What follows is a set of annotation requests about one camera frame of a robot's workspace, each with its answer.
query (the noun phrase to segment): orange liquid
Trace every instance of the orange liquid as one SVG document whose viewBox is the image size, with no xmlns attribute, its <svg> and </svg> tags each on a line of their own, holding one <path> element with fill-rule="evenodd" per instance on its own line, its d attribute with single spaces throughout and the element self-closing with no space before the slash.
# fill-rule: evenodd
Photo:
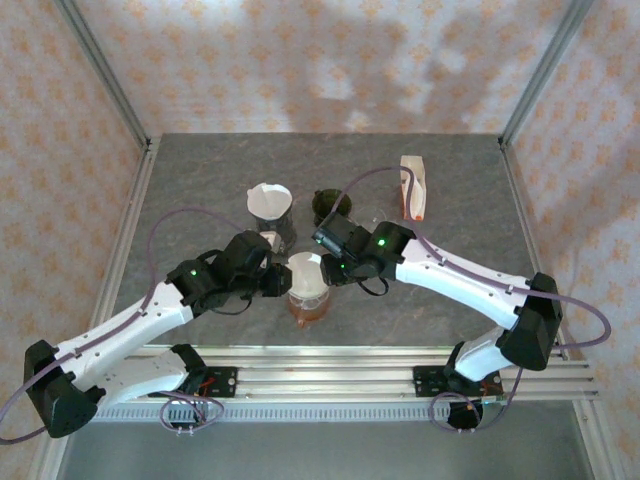
<svg viewBox="0 0 640 480">
<path fill-rule="evenodd" d="M 312 309 L 306 309 L 299 305 L 294 305 L 291 302 L 291 297 L 287 299 L 287 304 L 289 306 L 289 311 L 295 317 L 299 327 L 304 327 L 307 322 L 312 322 L 322 318 L 329 309 L 328 298 L 325 302 Z"/>
</svg>

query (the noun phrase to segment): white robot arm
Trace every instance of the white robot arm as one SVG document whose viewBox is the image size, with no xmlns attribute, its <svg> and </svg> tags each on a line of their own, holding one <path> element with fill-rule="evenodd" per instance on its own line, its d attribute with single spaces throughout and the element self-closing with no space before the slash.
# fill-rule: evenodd
<svg viewBox="0 0 640 480">
<path fill-rule="evenodd" d="M 44 340 L 29 347 L 25 353 L 25 382 L 56 360 L 71 357 L 27 390 L 49 435 L 69 435 L 88 423 L 99 409 L 130 398 L 176 389 L 187 394 L 196 392 L 206 366 L 190 345 L 175 345 L 155 358 L 125 358 L 205 311 L 219 312 L 217 309 L 231 296 L 250 305 L 258 293 L 266 297 L 284 295 L 291 288 L 291 271 L 272 262 L 271 248 L 260 234 L 242 232 L 225 250 L 182 262 L 156 285 L 148 301 L 145 297 L 109 321 L 56 347 Z"/>
<path fill-rule="evenodd" d="M 553 278 L 537 273 L 529 280 L 497 272 L 433 246 L 442 257 L 438 261 L 407 228 L 382 222 L 369 233 L 337 212 L 325 219 L 313 238 L 330 252 L 321 262 L 328 285 L 362 286 L 363 281 L 376 277 L 387 287 L 387 279 L 419 285 L 468 305 L 496 323 L 476 340 L 454 348 L 440 382 L 451 391 L 472 392 L 478 382 L 510 365 L 546 368 L 562 320 L 560 304 L 513 289 L 557 293 Z M 474 280 L 448 268 L 447 262 L 510 287 L 503 290 Z"/>
<path fill-rule="evenodd" d="M 436 261 L 414 233 L 383 222 L 373 233 L 332 213 L 315 232 L 314 239 L 331 253 L 323 255 L 321 268 L 328 285 L 359 283 L 380 278 L 429 288 L 483 313 L 497 326 L 480 338 L 458 344 L 436 379 L 448 390 L 473 395 L 485 377 L 515 364 L 542 370 L 560 320 L 559 305 L 550 300 L 501 290 L 470 279 Z M 522 289 L 555 290 L 550 277 L 537 274 L 531 281 L 436 251 L 467 270 L 500 278 Z M 208 263 L 206 260 L 215 257 Z M 49 434 L 68 435 L 85 425 L 98 409 L 158 391 L 193 393 L 206 367 L 189 345 L 176 345 L 162 355 L 145 360 L 125 360 L 158 335 L 224 305 L 231 296 L 251 301 L 254 294 L 280 296 L 291 286 L 292 272 L 271 262 L 271 245 L 255 232 L 236 235 L 224 251 L 212 251 L 182 262 L 158 284 L 152 297 L 114 316 L 108 322 L 56 348 L 44 340 L 25 355 L 25 380 L 46 365 L 74 354 L 62 367 L 46 375 L 28 394 Z M 140 316 L 126 328 L 132 315 Z M 90 348 L 95 339 L 110 335 Z"/>
</svg>

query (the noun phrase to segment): marble tabletop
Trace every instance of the marble tabletop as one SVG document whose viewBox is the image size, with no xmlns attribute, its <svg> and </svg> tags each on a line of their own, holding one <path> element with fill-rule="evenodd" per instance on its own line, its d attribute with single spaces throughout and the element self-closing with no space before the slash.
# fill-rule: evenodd
<svg viewBox="0 0 640 480">
<path fill-rule="evenodd" d="M 497 140 L 491 135 L 398 134 L 168 134 L 162 137 L 127 260 L 115 311 L 148 287 L 146 238 L 168 210 L 206 207 L 244 228 L 255 223 L 246 191 L 279 183 L 293 194 L 298 239 L 291 254 L 325 253 L 312 239 L 311 200 L 318 189 L 342 188 L 371 168 L 420 155 L 427 176 L 423 233 L 445 250 L 487 267 L 533 272 Z M 364 180 L 350 192 L 351 218 L 367 228 L 402 222 L 399 172 Z M 197 213 L 176 215 L 159 229 L 153 248 L 162 278 L 180 261 L 224 248 L 234 231 Z M 194 345 L 425 345 L 473 339 L 493 324 L 481 314 L 434 292 L 398 282 L 374 298 L 358 286 L 332 288 L 327 315 L 296 326 L 284 297 L 256 298 L 237 317 L 203 314 L 156 344 Z M 225 309 L 242 304 L 230 302 Z"/>
</svg>

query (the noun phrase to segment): patterned wallpaper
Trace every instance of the patterned wallpaper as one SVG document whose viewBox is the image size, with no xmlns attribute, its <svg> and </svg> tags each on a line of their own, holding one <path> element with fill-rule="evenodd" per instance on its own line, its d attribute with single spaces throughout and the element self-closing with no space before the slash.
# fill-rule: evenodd
<svg viewBox="0 0 640 480">
<path fill-rule="evenodd" d="M 79 0 L 147 133 L 500 132 L 569 0 Z"/>
<path fill-rule="evenodd" d="M 640 9 L 595 2 L 518 136 L 541 258 L 566 293 L 600 305 L 613 335 L 584 351 L 629 478 L 640 478 Z M 577 340 L 601 332 L 568 309 Z"/>
<path fill-rule="evenodd" d="M 0 8 L 0 402 L 25 349 L 88 326 L 139 148 L 54 3 Z M 41 425 L 28 400 L 0 431 Z M 0 447 L 0 477 L 26 477 L 37 440 Z"/>
</svg>

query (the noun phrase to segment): floor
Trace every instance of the floor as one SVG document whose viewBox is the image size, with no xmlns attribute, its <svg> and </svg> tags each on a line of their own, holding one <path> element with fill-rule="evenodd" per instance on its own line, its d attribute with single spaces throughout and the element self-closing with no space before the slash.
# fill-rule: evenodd
<svg viewBox="0 0 640 480">
<path fill-rule="evenodd" d="M 427 172 L 422 231 L 452 253 L 490 268 L 533 272 L 497 140 L 490 135 L 169 134 L 156 163 L 128 257 L 116 311 L 144 295 L 147 236 L 168 210 L 199 205 L 253 228 L 246 191 L 280 183 L 294 196 L 298 240 L 291 253 L 324 253 L 313 240 L 314 191 L 341 188 L 357 174 L 421 155 Z M 370 177 L 350 193 L 352 219 L 367 228 L 401 221 L 399 173 Z M 162 225 L 153 242 L 158 271 L 214 248 L 233 235 L 211 218 L 189 213 Z M 237 305 L 227 307 L 233 310 Z M 206 313 L 153 343 L 198 345 L 428 345 L 473 339 L 493 324 L 477 312 L 425 289 L 391 284 L 382 298 L 357 286 L 332 289 L 331 307 L 303 329 L 284 298 L 257 298 L 238 317 Z"/>
<path fill-rule="evenodd" d="M 114 478 L 593 477 L 571 402 L 515 402 L 489 430 L 462 436 L 425 422 L 221 423 L 193 438 L 157 423 L 92 423 L 71 438 L 58 479 Z"/>
</svg>

